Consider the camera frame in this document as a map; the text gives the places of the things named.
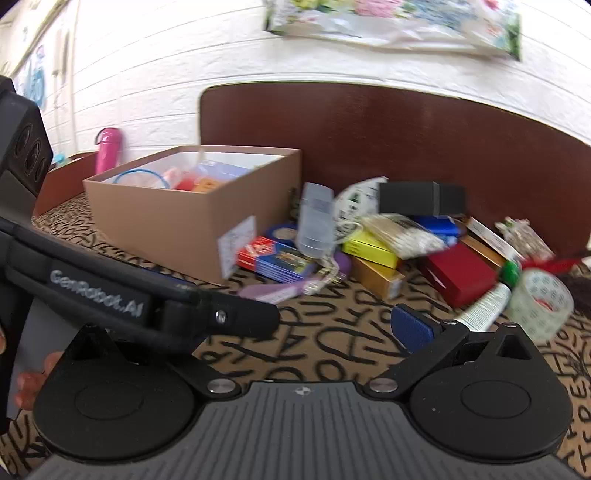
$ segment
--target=camera lens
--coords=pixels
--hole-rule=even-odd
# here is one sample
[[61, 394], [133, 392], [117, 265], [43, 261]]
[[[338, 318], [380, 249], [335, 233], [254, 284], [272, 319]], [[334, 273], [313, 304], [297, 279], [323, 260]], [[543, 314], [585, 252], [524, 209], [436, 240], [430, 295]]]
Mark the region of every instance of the camera lens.
[[14, 154], [15, 156], [19, 156], [22, 151], [27, 146], [27, 142], [29, 141], [29, 137], [31, 136], [31, 126], [27, 125], [25, 128], [22, 129], [21, 134], [18, 136], [17, 144], [14, 146]]
[[41, 174], [45, 169], [45, 164], [47, 163], [47, 157], [43, 157], [41, 161], [37, 164], [37, 169], [35, 170], [35, 181], [39, 181], [41, 178]]
[[29, 175], [33, 171], [33, 167], [35, 166], [37, 157], [39, 156], [39, 150], [40, 146], [39, 142], [37, 141], [25, 159], [25, 175]]

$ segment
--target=blue gripper pad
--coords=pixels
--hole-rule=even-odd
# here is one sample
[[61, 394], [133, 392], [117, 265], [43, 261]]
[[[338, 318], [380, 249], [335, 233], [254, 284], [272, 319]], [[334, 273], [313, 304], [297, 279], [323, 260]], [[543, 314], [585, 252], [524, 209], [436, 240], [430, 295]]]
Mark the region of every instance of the blue gripper pad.
[[390, 314], [392, 334], [414, 353], [441, 333], [441, 326], [404, 303], [397, 304]]

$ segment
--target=open box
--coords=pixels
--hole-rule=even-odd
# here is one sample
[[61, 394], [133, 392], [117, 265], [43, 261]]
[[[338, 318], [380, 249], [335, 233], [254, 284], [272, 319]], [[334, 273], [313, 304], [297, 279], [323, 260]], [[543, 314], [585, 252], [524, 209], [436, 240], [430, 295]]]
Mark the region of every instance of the open box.
[[35, 202], [34, 216], [43, 215], [84, 191], [82, 181], [95, 174], [96, 152], [72, 155], [70, 162], [47, 173]]
[[[249, 172], [207, 193], [114, 184], [133, 168], [197, 155]], [[300, 187], [301, 152], [290, 148], [186, 146], [140, 158], [84, 181], [95, 225], [114, 246], [210, 283], [235, 269], [238, 251], [286, 220]]]

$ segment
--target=brown wooden headboard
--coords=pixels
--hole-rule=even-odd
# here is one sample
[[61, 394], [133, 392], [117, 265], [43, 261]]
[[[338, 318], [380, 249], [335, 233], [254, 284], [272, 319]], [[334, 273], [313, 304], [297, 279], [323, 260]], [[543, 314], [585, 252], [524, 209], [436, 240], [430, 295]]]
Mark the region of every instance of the brown wooden headboard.
[[556, 253], [591, 232], [591, 147], [537, 121], [457, 98], [390, 87], [261, 82], [208, 88], [204, 145], [303, 150], [303, 178], [339, 192], [376, 176], [464, 185], [492, 227], [528, 218]]

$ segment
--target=finger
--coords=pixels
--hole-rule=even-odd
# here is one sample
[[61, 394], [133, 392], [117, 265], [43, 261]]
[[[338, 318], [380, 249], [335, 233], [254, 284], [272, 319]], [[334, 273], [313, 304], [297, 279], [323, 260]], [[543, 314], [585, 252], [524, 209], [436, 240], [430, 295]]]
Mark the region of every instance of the finger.
[[32, 410], [36, 397], [36, 394], [29, 392], [19, 392], [14, 397], [14, 403], [17, 404], [18, 408], [23, 410]]
[[17, 378], [18, 389], [27, 393], [36, 393], [41, 390], [46, 376], [36, 372], [23, 372]]
[[49, 375], [51, 371], [55, 368], [56, 363], [58, 363], [63, 354], [64, 352], [53, 352], [47, 355], [47, 357], [45, 358], [45, 362], [43, 363], [43, 368], [45, 369], [44, 373], [46, 376]]

